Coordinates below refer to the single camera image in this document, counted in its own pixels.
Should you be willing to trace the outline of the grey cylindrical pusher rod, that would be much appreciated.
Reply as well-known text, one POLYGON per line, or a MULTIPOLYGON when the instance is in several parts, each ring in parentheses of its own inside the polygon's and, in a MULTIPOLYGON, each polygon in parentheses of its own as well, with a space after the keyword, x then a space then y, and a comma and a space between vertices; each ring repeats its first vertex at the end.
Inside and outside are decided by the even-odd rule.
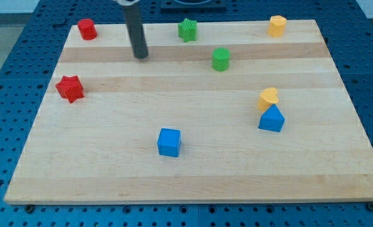
POLYGON ((121 6, 121 8, 134 57, 136 59, 145 59, 149 53, 142 24, 140 3, 133 6, 121 6))

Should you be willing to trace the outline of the white rod mount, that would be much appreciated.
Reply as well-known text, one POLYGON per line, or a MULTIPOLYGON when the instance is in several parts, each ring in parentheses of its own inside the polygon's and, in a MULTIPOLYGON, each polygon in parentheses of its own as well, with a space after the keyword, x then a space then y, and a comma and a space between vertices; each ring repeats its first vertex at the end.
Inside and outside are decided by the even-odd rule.
POLYGON ((114 0, 114 1, 121 6, 133 6, 140 2, 140 0, 114 0))

